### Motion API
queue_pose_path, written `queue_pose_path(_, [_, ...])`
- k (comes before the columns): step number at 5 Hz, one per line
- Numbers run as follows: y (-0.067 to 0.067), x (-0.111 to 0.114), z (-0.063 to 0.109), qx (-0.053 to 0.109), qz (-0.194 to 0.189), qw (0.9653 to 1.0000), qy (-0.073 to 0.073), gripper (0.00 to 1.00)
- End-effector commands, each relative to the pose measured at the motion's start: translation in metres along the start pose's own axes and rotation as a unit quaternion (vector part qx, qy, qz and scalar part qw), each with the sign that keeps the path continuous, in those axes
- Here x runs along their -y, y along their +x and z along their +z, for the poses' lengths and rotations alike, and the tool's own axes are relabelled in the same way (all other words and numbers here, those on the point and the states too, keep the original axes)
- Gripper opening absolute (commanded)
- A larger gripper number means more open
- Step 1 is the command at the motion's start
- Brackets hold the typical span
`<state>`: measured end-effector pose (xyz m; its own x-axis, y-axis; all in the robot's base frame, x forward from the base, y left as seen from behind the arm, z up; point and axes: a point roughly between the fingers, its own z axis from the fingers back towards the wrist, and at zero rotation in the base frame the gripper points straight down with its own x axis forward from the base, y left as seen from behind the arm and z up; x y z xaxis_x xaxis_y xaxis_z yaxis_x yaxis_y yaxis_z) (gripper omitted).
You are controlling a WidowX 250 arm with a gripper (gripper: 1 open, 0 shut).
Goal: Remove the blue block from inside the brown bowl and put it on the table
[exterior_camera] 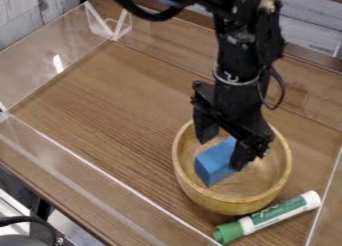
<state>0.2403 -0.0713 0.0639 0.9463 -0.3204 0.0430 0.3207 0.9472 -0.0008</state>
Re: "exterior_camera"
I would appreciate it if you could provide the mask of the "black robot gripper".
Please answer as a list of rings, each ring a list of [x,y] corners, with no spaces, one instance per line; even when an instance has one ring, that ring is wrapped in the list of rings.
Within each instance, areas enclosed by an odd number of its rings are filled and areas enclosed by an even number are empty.
[[[230,167],[241,171],[264,158],[276,134],[262,114],[262,98],[269,89],[270,77],[261,76],[245,85],[229,85],[219,80],[193,83],[194,125],[198,141],[206,144],[223,128],[237,140]]]

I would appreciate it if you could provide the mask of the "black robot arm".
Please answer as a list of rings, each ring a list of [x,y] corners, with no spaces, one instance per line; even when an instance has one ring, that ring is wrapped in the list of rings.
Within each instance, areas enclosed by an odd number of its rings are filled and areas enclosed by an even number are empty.
[[[229,166],[240,171],[262,158],[276,134],[262,109],[278,108],[266,101],[272,80],[282,76],[274,62],[282,57],[281,0],[158,0],[167,8],[150,12],[134,0],[114,0],[137,17],[165,22],[197,4],[211,14],[218,42],[211,84],[193,83],[194,127],[201,143],[226,130],[236,137]]]

